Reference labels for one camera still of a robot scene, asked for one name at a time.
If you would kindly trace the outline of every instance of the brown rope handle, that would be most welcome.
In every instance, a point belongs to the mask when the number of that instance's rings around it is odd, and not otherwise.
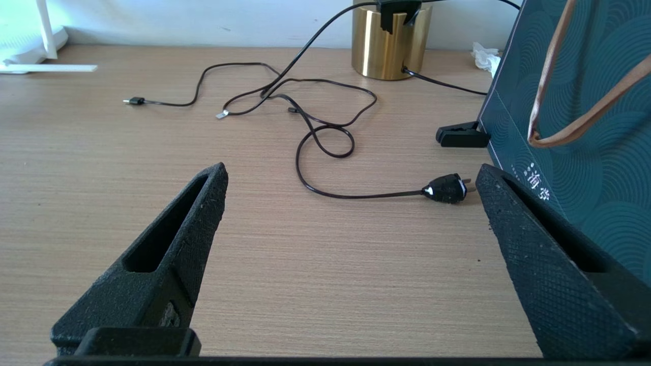
[[[542,66],[542,75],[538,84],[538,92],[536,99],[531,109],[531,117],[529,119],[529,144],[533,147],[553,147],[572,142],[581,137],[592,125],[599,120],[610,109],[619,98],[624,95],[628,89],[632,88],[638,81],[642,80],[648,74],[651,74],[651,54],[643,59],[637,66],[626,74],[603,98],[597,102],[590,110],[584,115],[580,116],[574,122],[567,125],[561,131],[553,134],[552,136],[544,139],[540,138],[538,133],[538,114],[542,101],[545,98],[547,85],[551,79],[551,73],[556,63],[556,58],[561,50],[561,44],[565,33],[567,31],[576,0],[568,0],[565,4],[565,9],[556,26],[554,35],[551,37],[547,55],[545,56],[545,63]]]

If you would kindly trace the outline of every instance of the brass container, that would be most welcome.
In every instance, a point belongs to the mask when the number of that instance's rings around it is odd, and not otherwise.
[[[380,27],[380,12],[374,5],[353,10],[352,64],[360,74],[382,80],[409,77],[407,66],[419,72],[432,18],[431,4],[423,4],[413,25],[404,25],[407,14],[393,15],[393,34]]]

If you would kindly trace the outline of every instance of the black clip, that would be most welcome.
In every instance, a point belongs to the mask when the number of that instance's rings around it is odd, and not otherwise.
[[[393,14],[407,13],[404,25],[413,25],[421,9],[422,0],[378,0],[380,27],[393,34]]]
[[[486,147],[490,135],[477,131],[478,126],[479,121],[440,127],[436,132],[436,141],[442,147]]]

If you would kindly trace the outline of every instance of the wooden desk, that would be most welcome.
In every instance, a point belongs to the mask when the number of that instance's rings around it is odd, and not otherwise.
[[[310,193],[294,172],[307,127],[285,102],[214,117],[227,98],[271,79],[261,68],[212,72],[190,108],[122,103],[185,102],[210,64],[282,68],[295,52],[70,46],[59,62],[98,71],[0,75],[1,363],[52,358],[52,324],[191,177],[217,162],[230,184],[192,322],[203,355],[540,355],[476,194],[451,206]],[[424,64],[442,81],[490,84],[468,53],[431,51]],[[484,149],[434,143],[439,126],[474,120],[481,96],[365,79],[348,50],[310,50],[290,75],[354,83],[380,98],[350,128],[352,157],[307,144],[302,166],[317,187],[414,190],[447,173],[474,179],[489,162]],[[368,101],[307,83],[285,91],[337,121]],[[336,132],[322,135],[326,146],[347,148]]]

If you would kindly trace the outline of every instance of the white tissue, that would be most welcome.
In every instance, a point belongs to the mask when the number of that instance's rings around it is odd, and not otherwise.
[[[475,65],[482,70],[490,71],[492,77],[495,77],[497,65],[499,65],[499,50],[497,48],[484,48],[477,42],[473,42],[473,51],[470,53],[475,58]]]

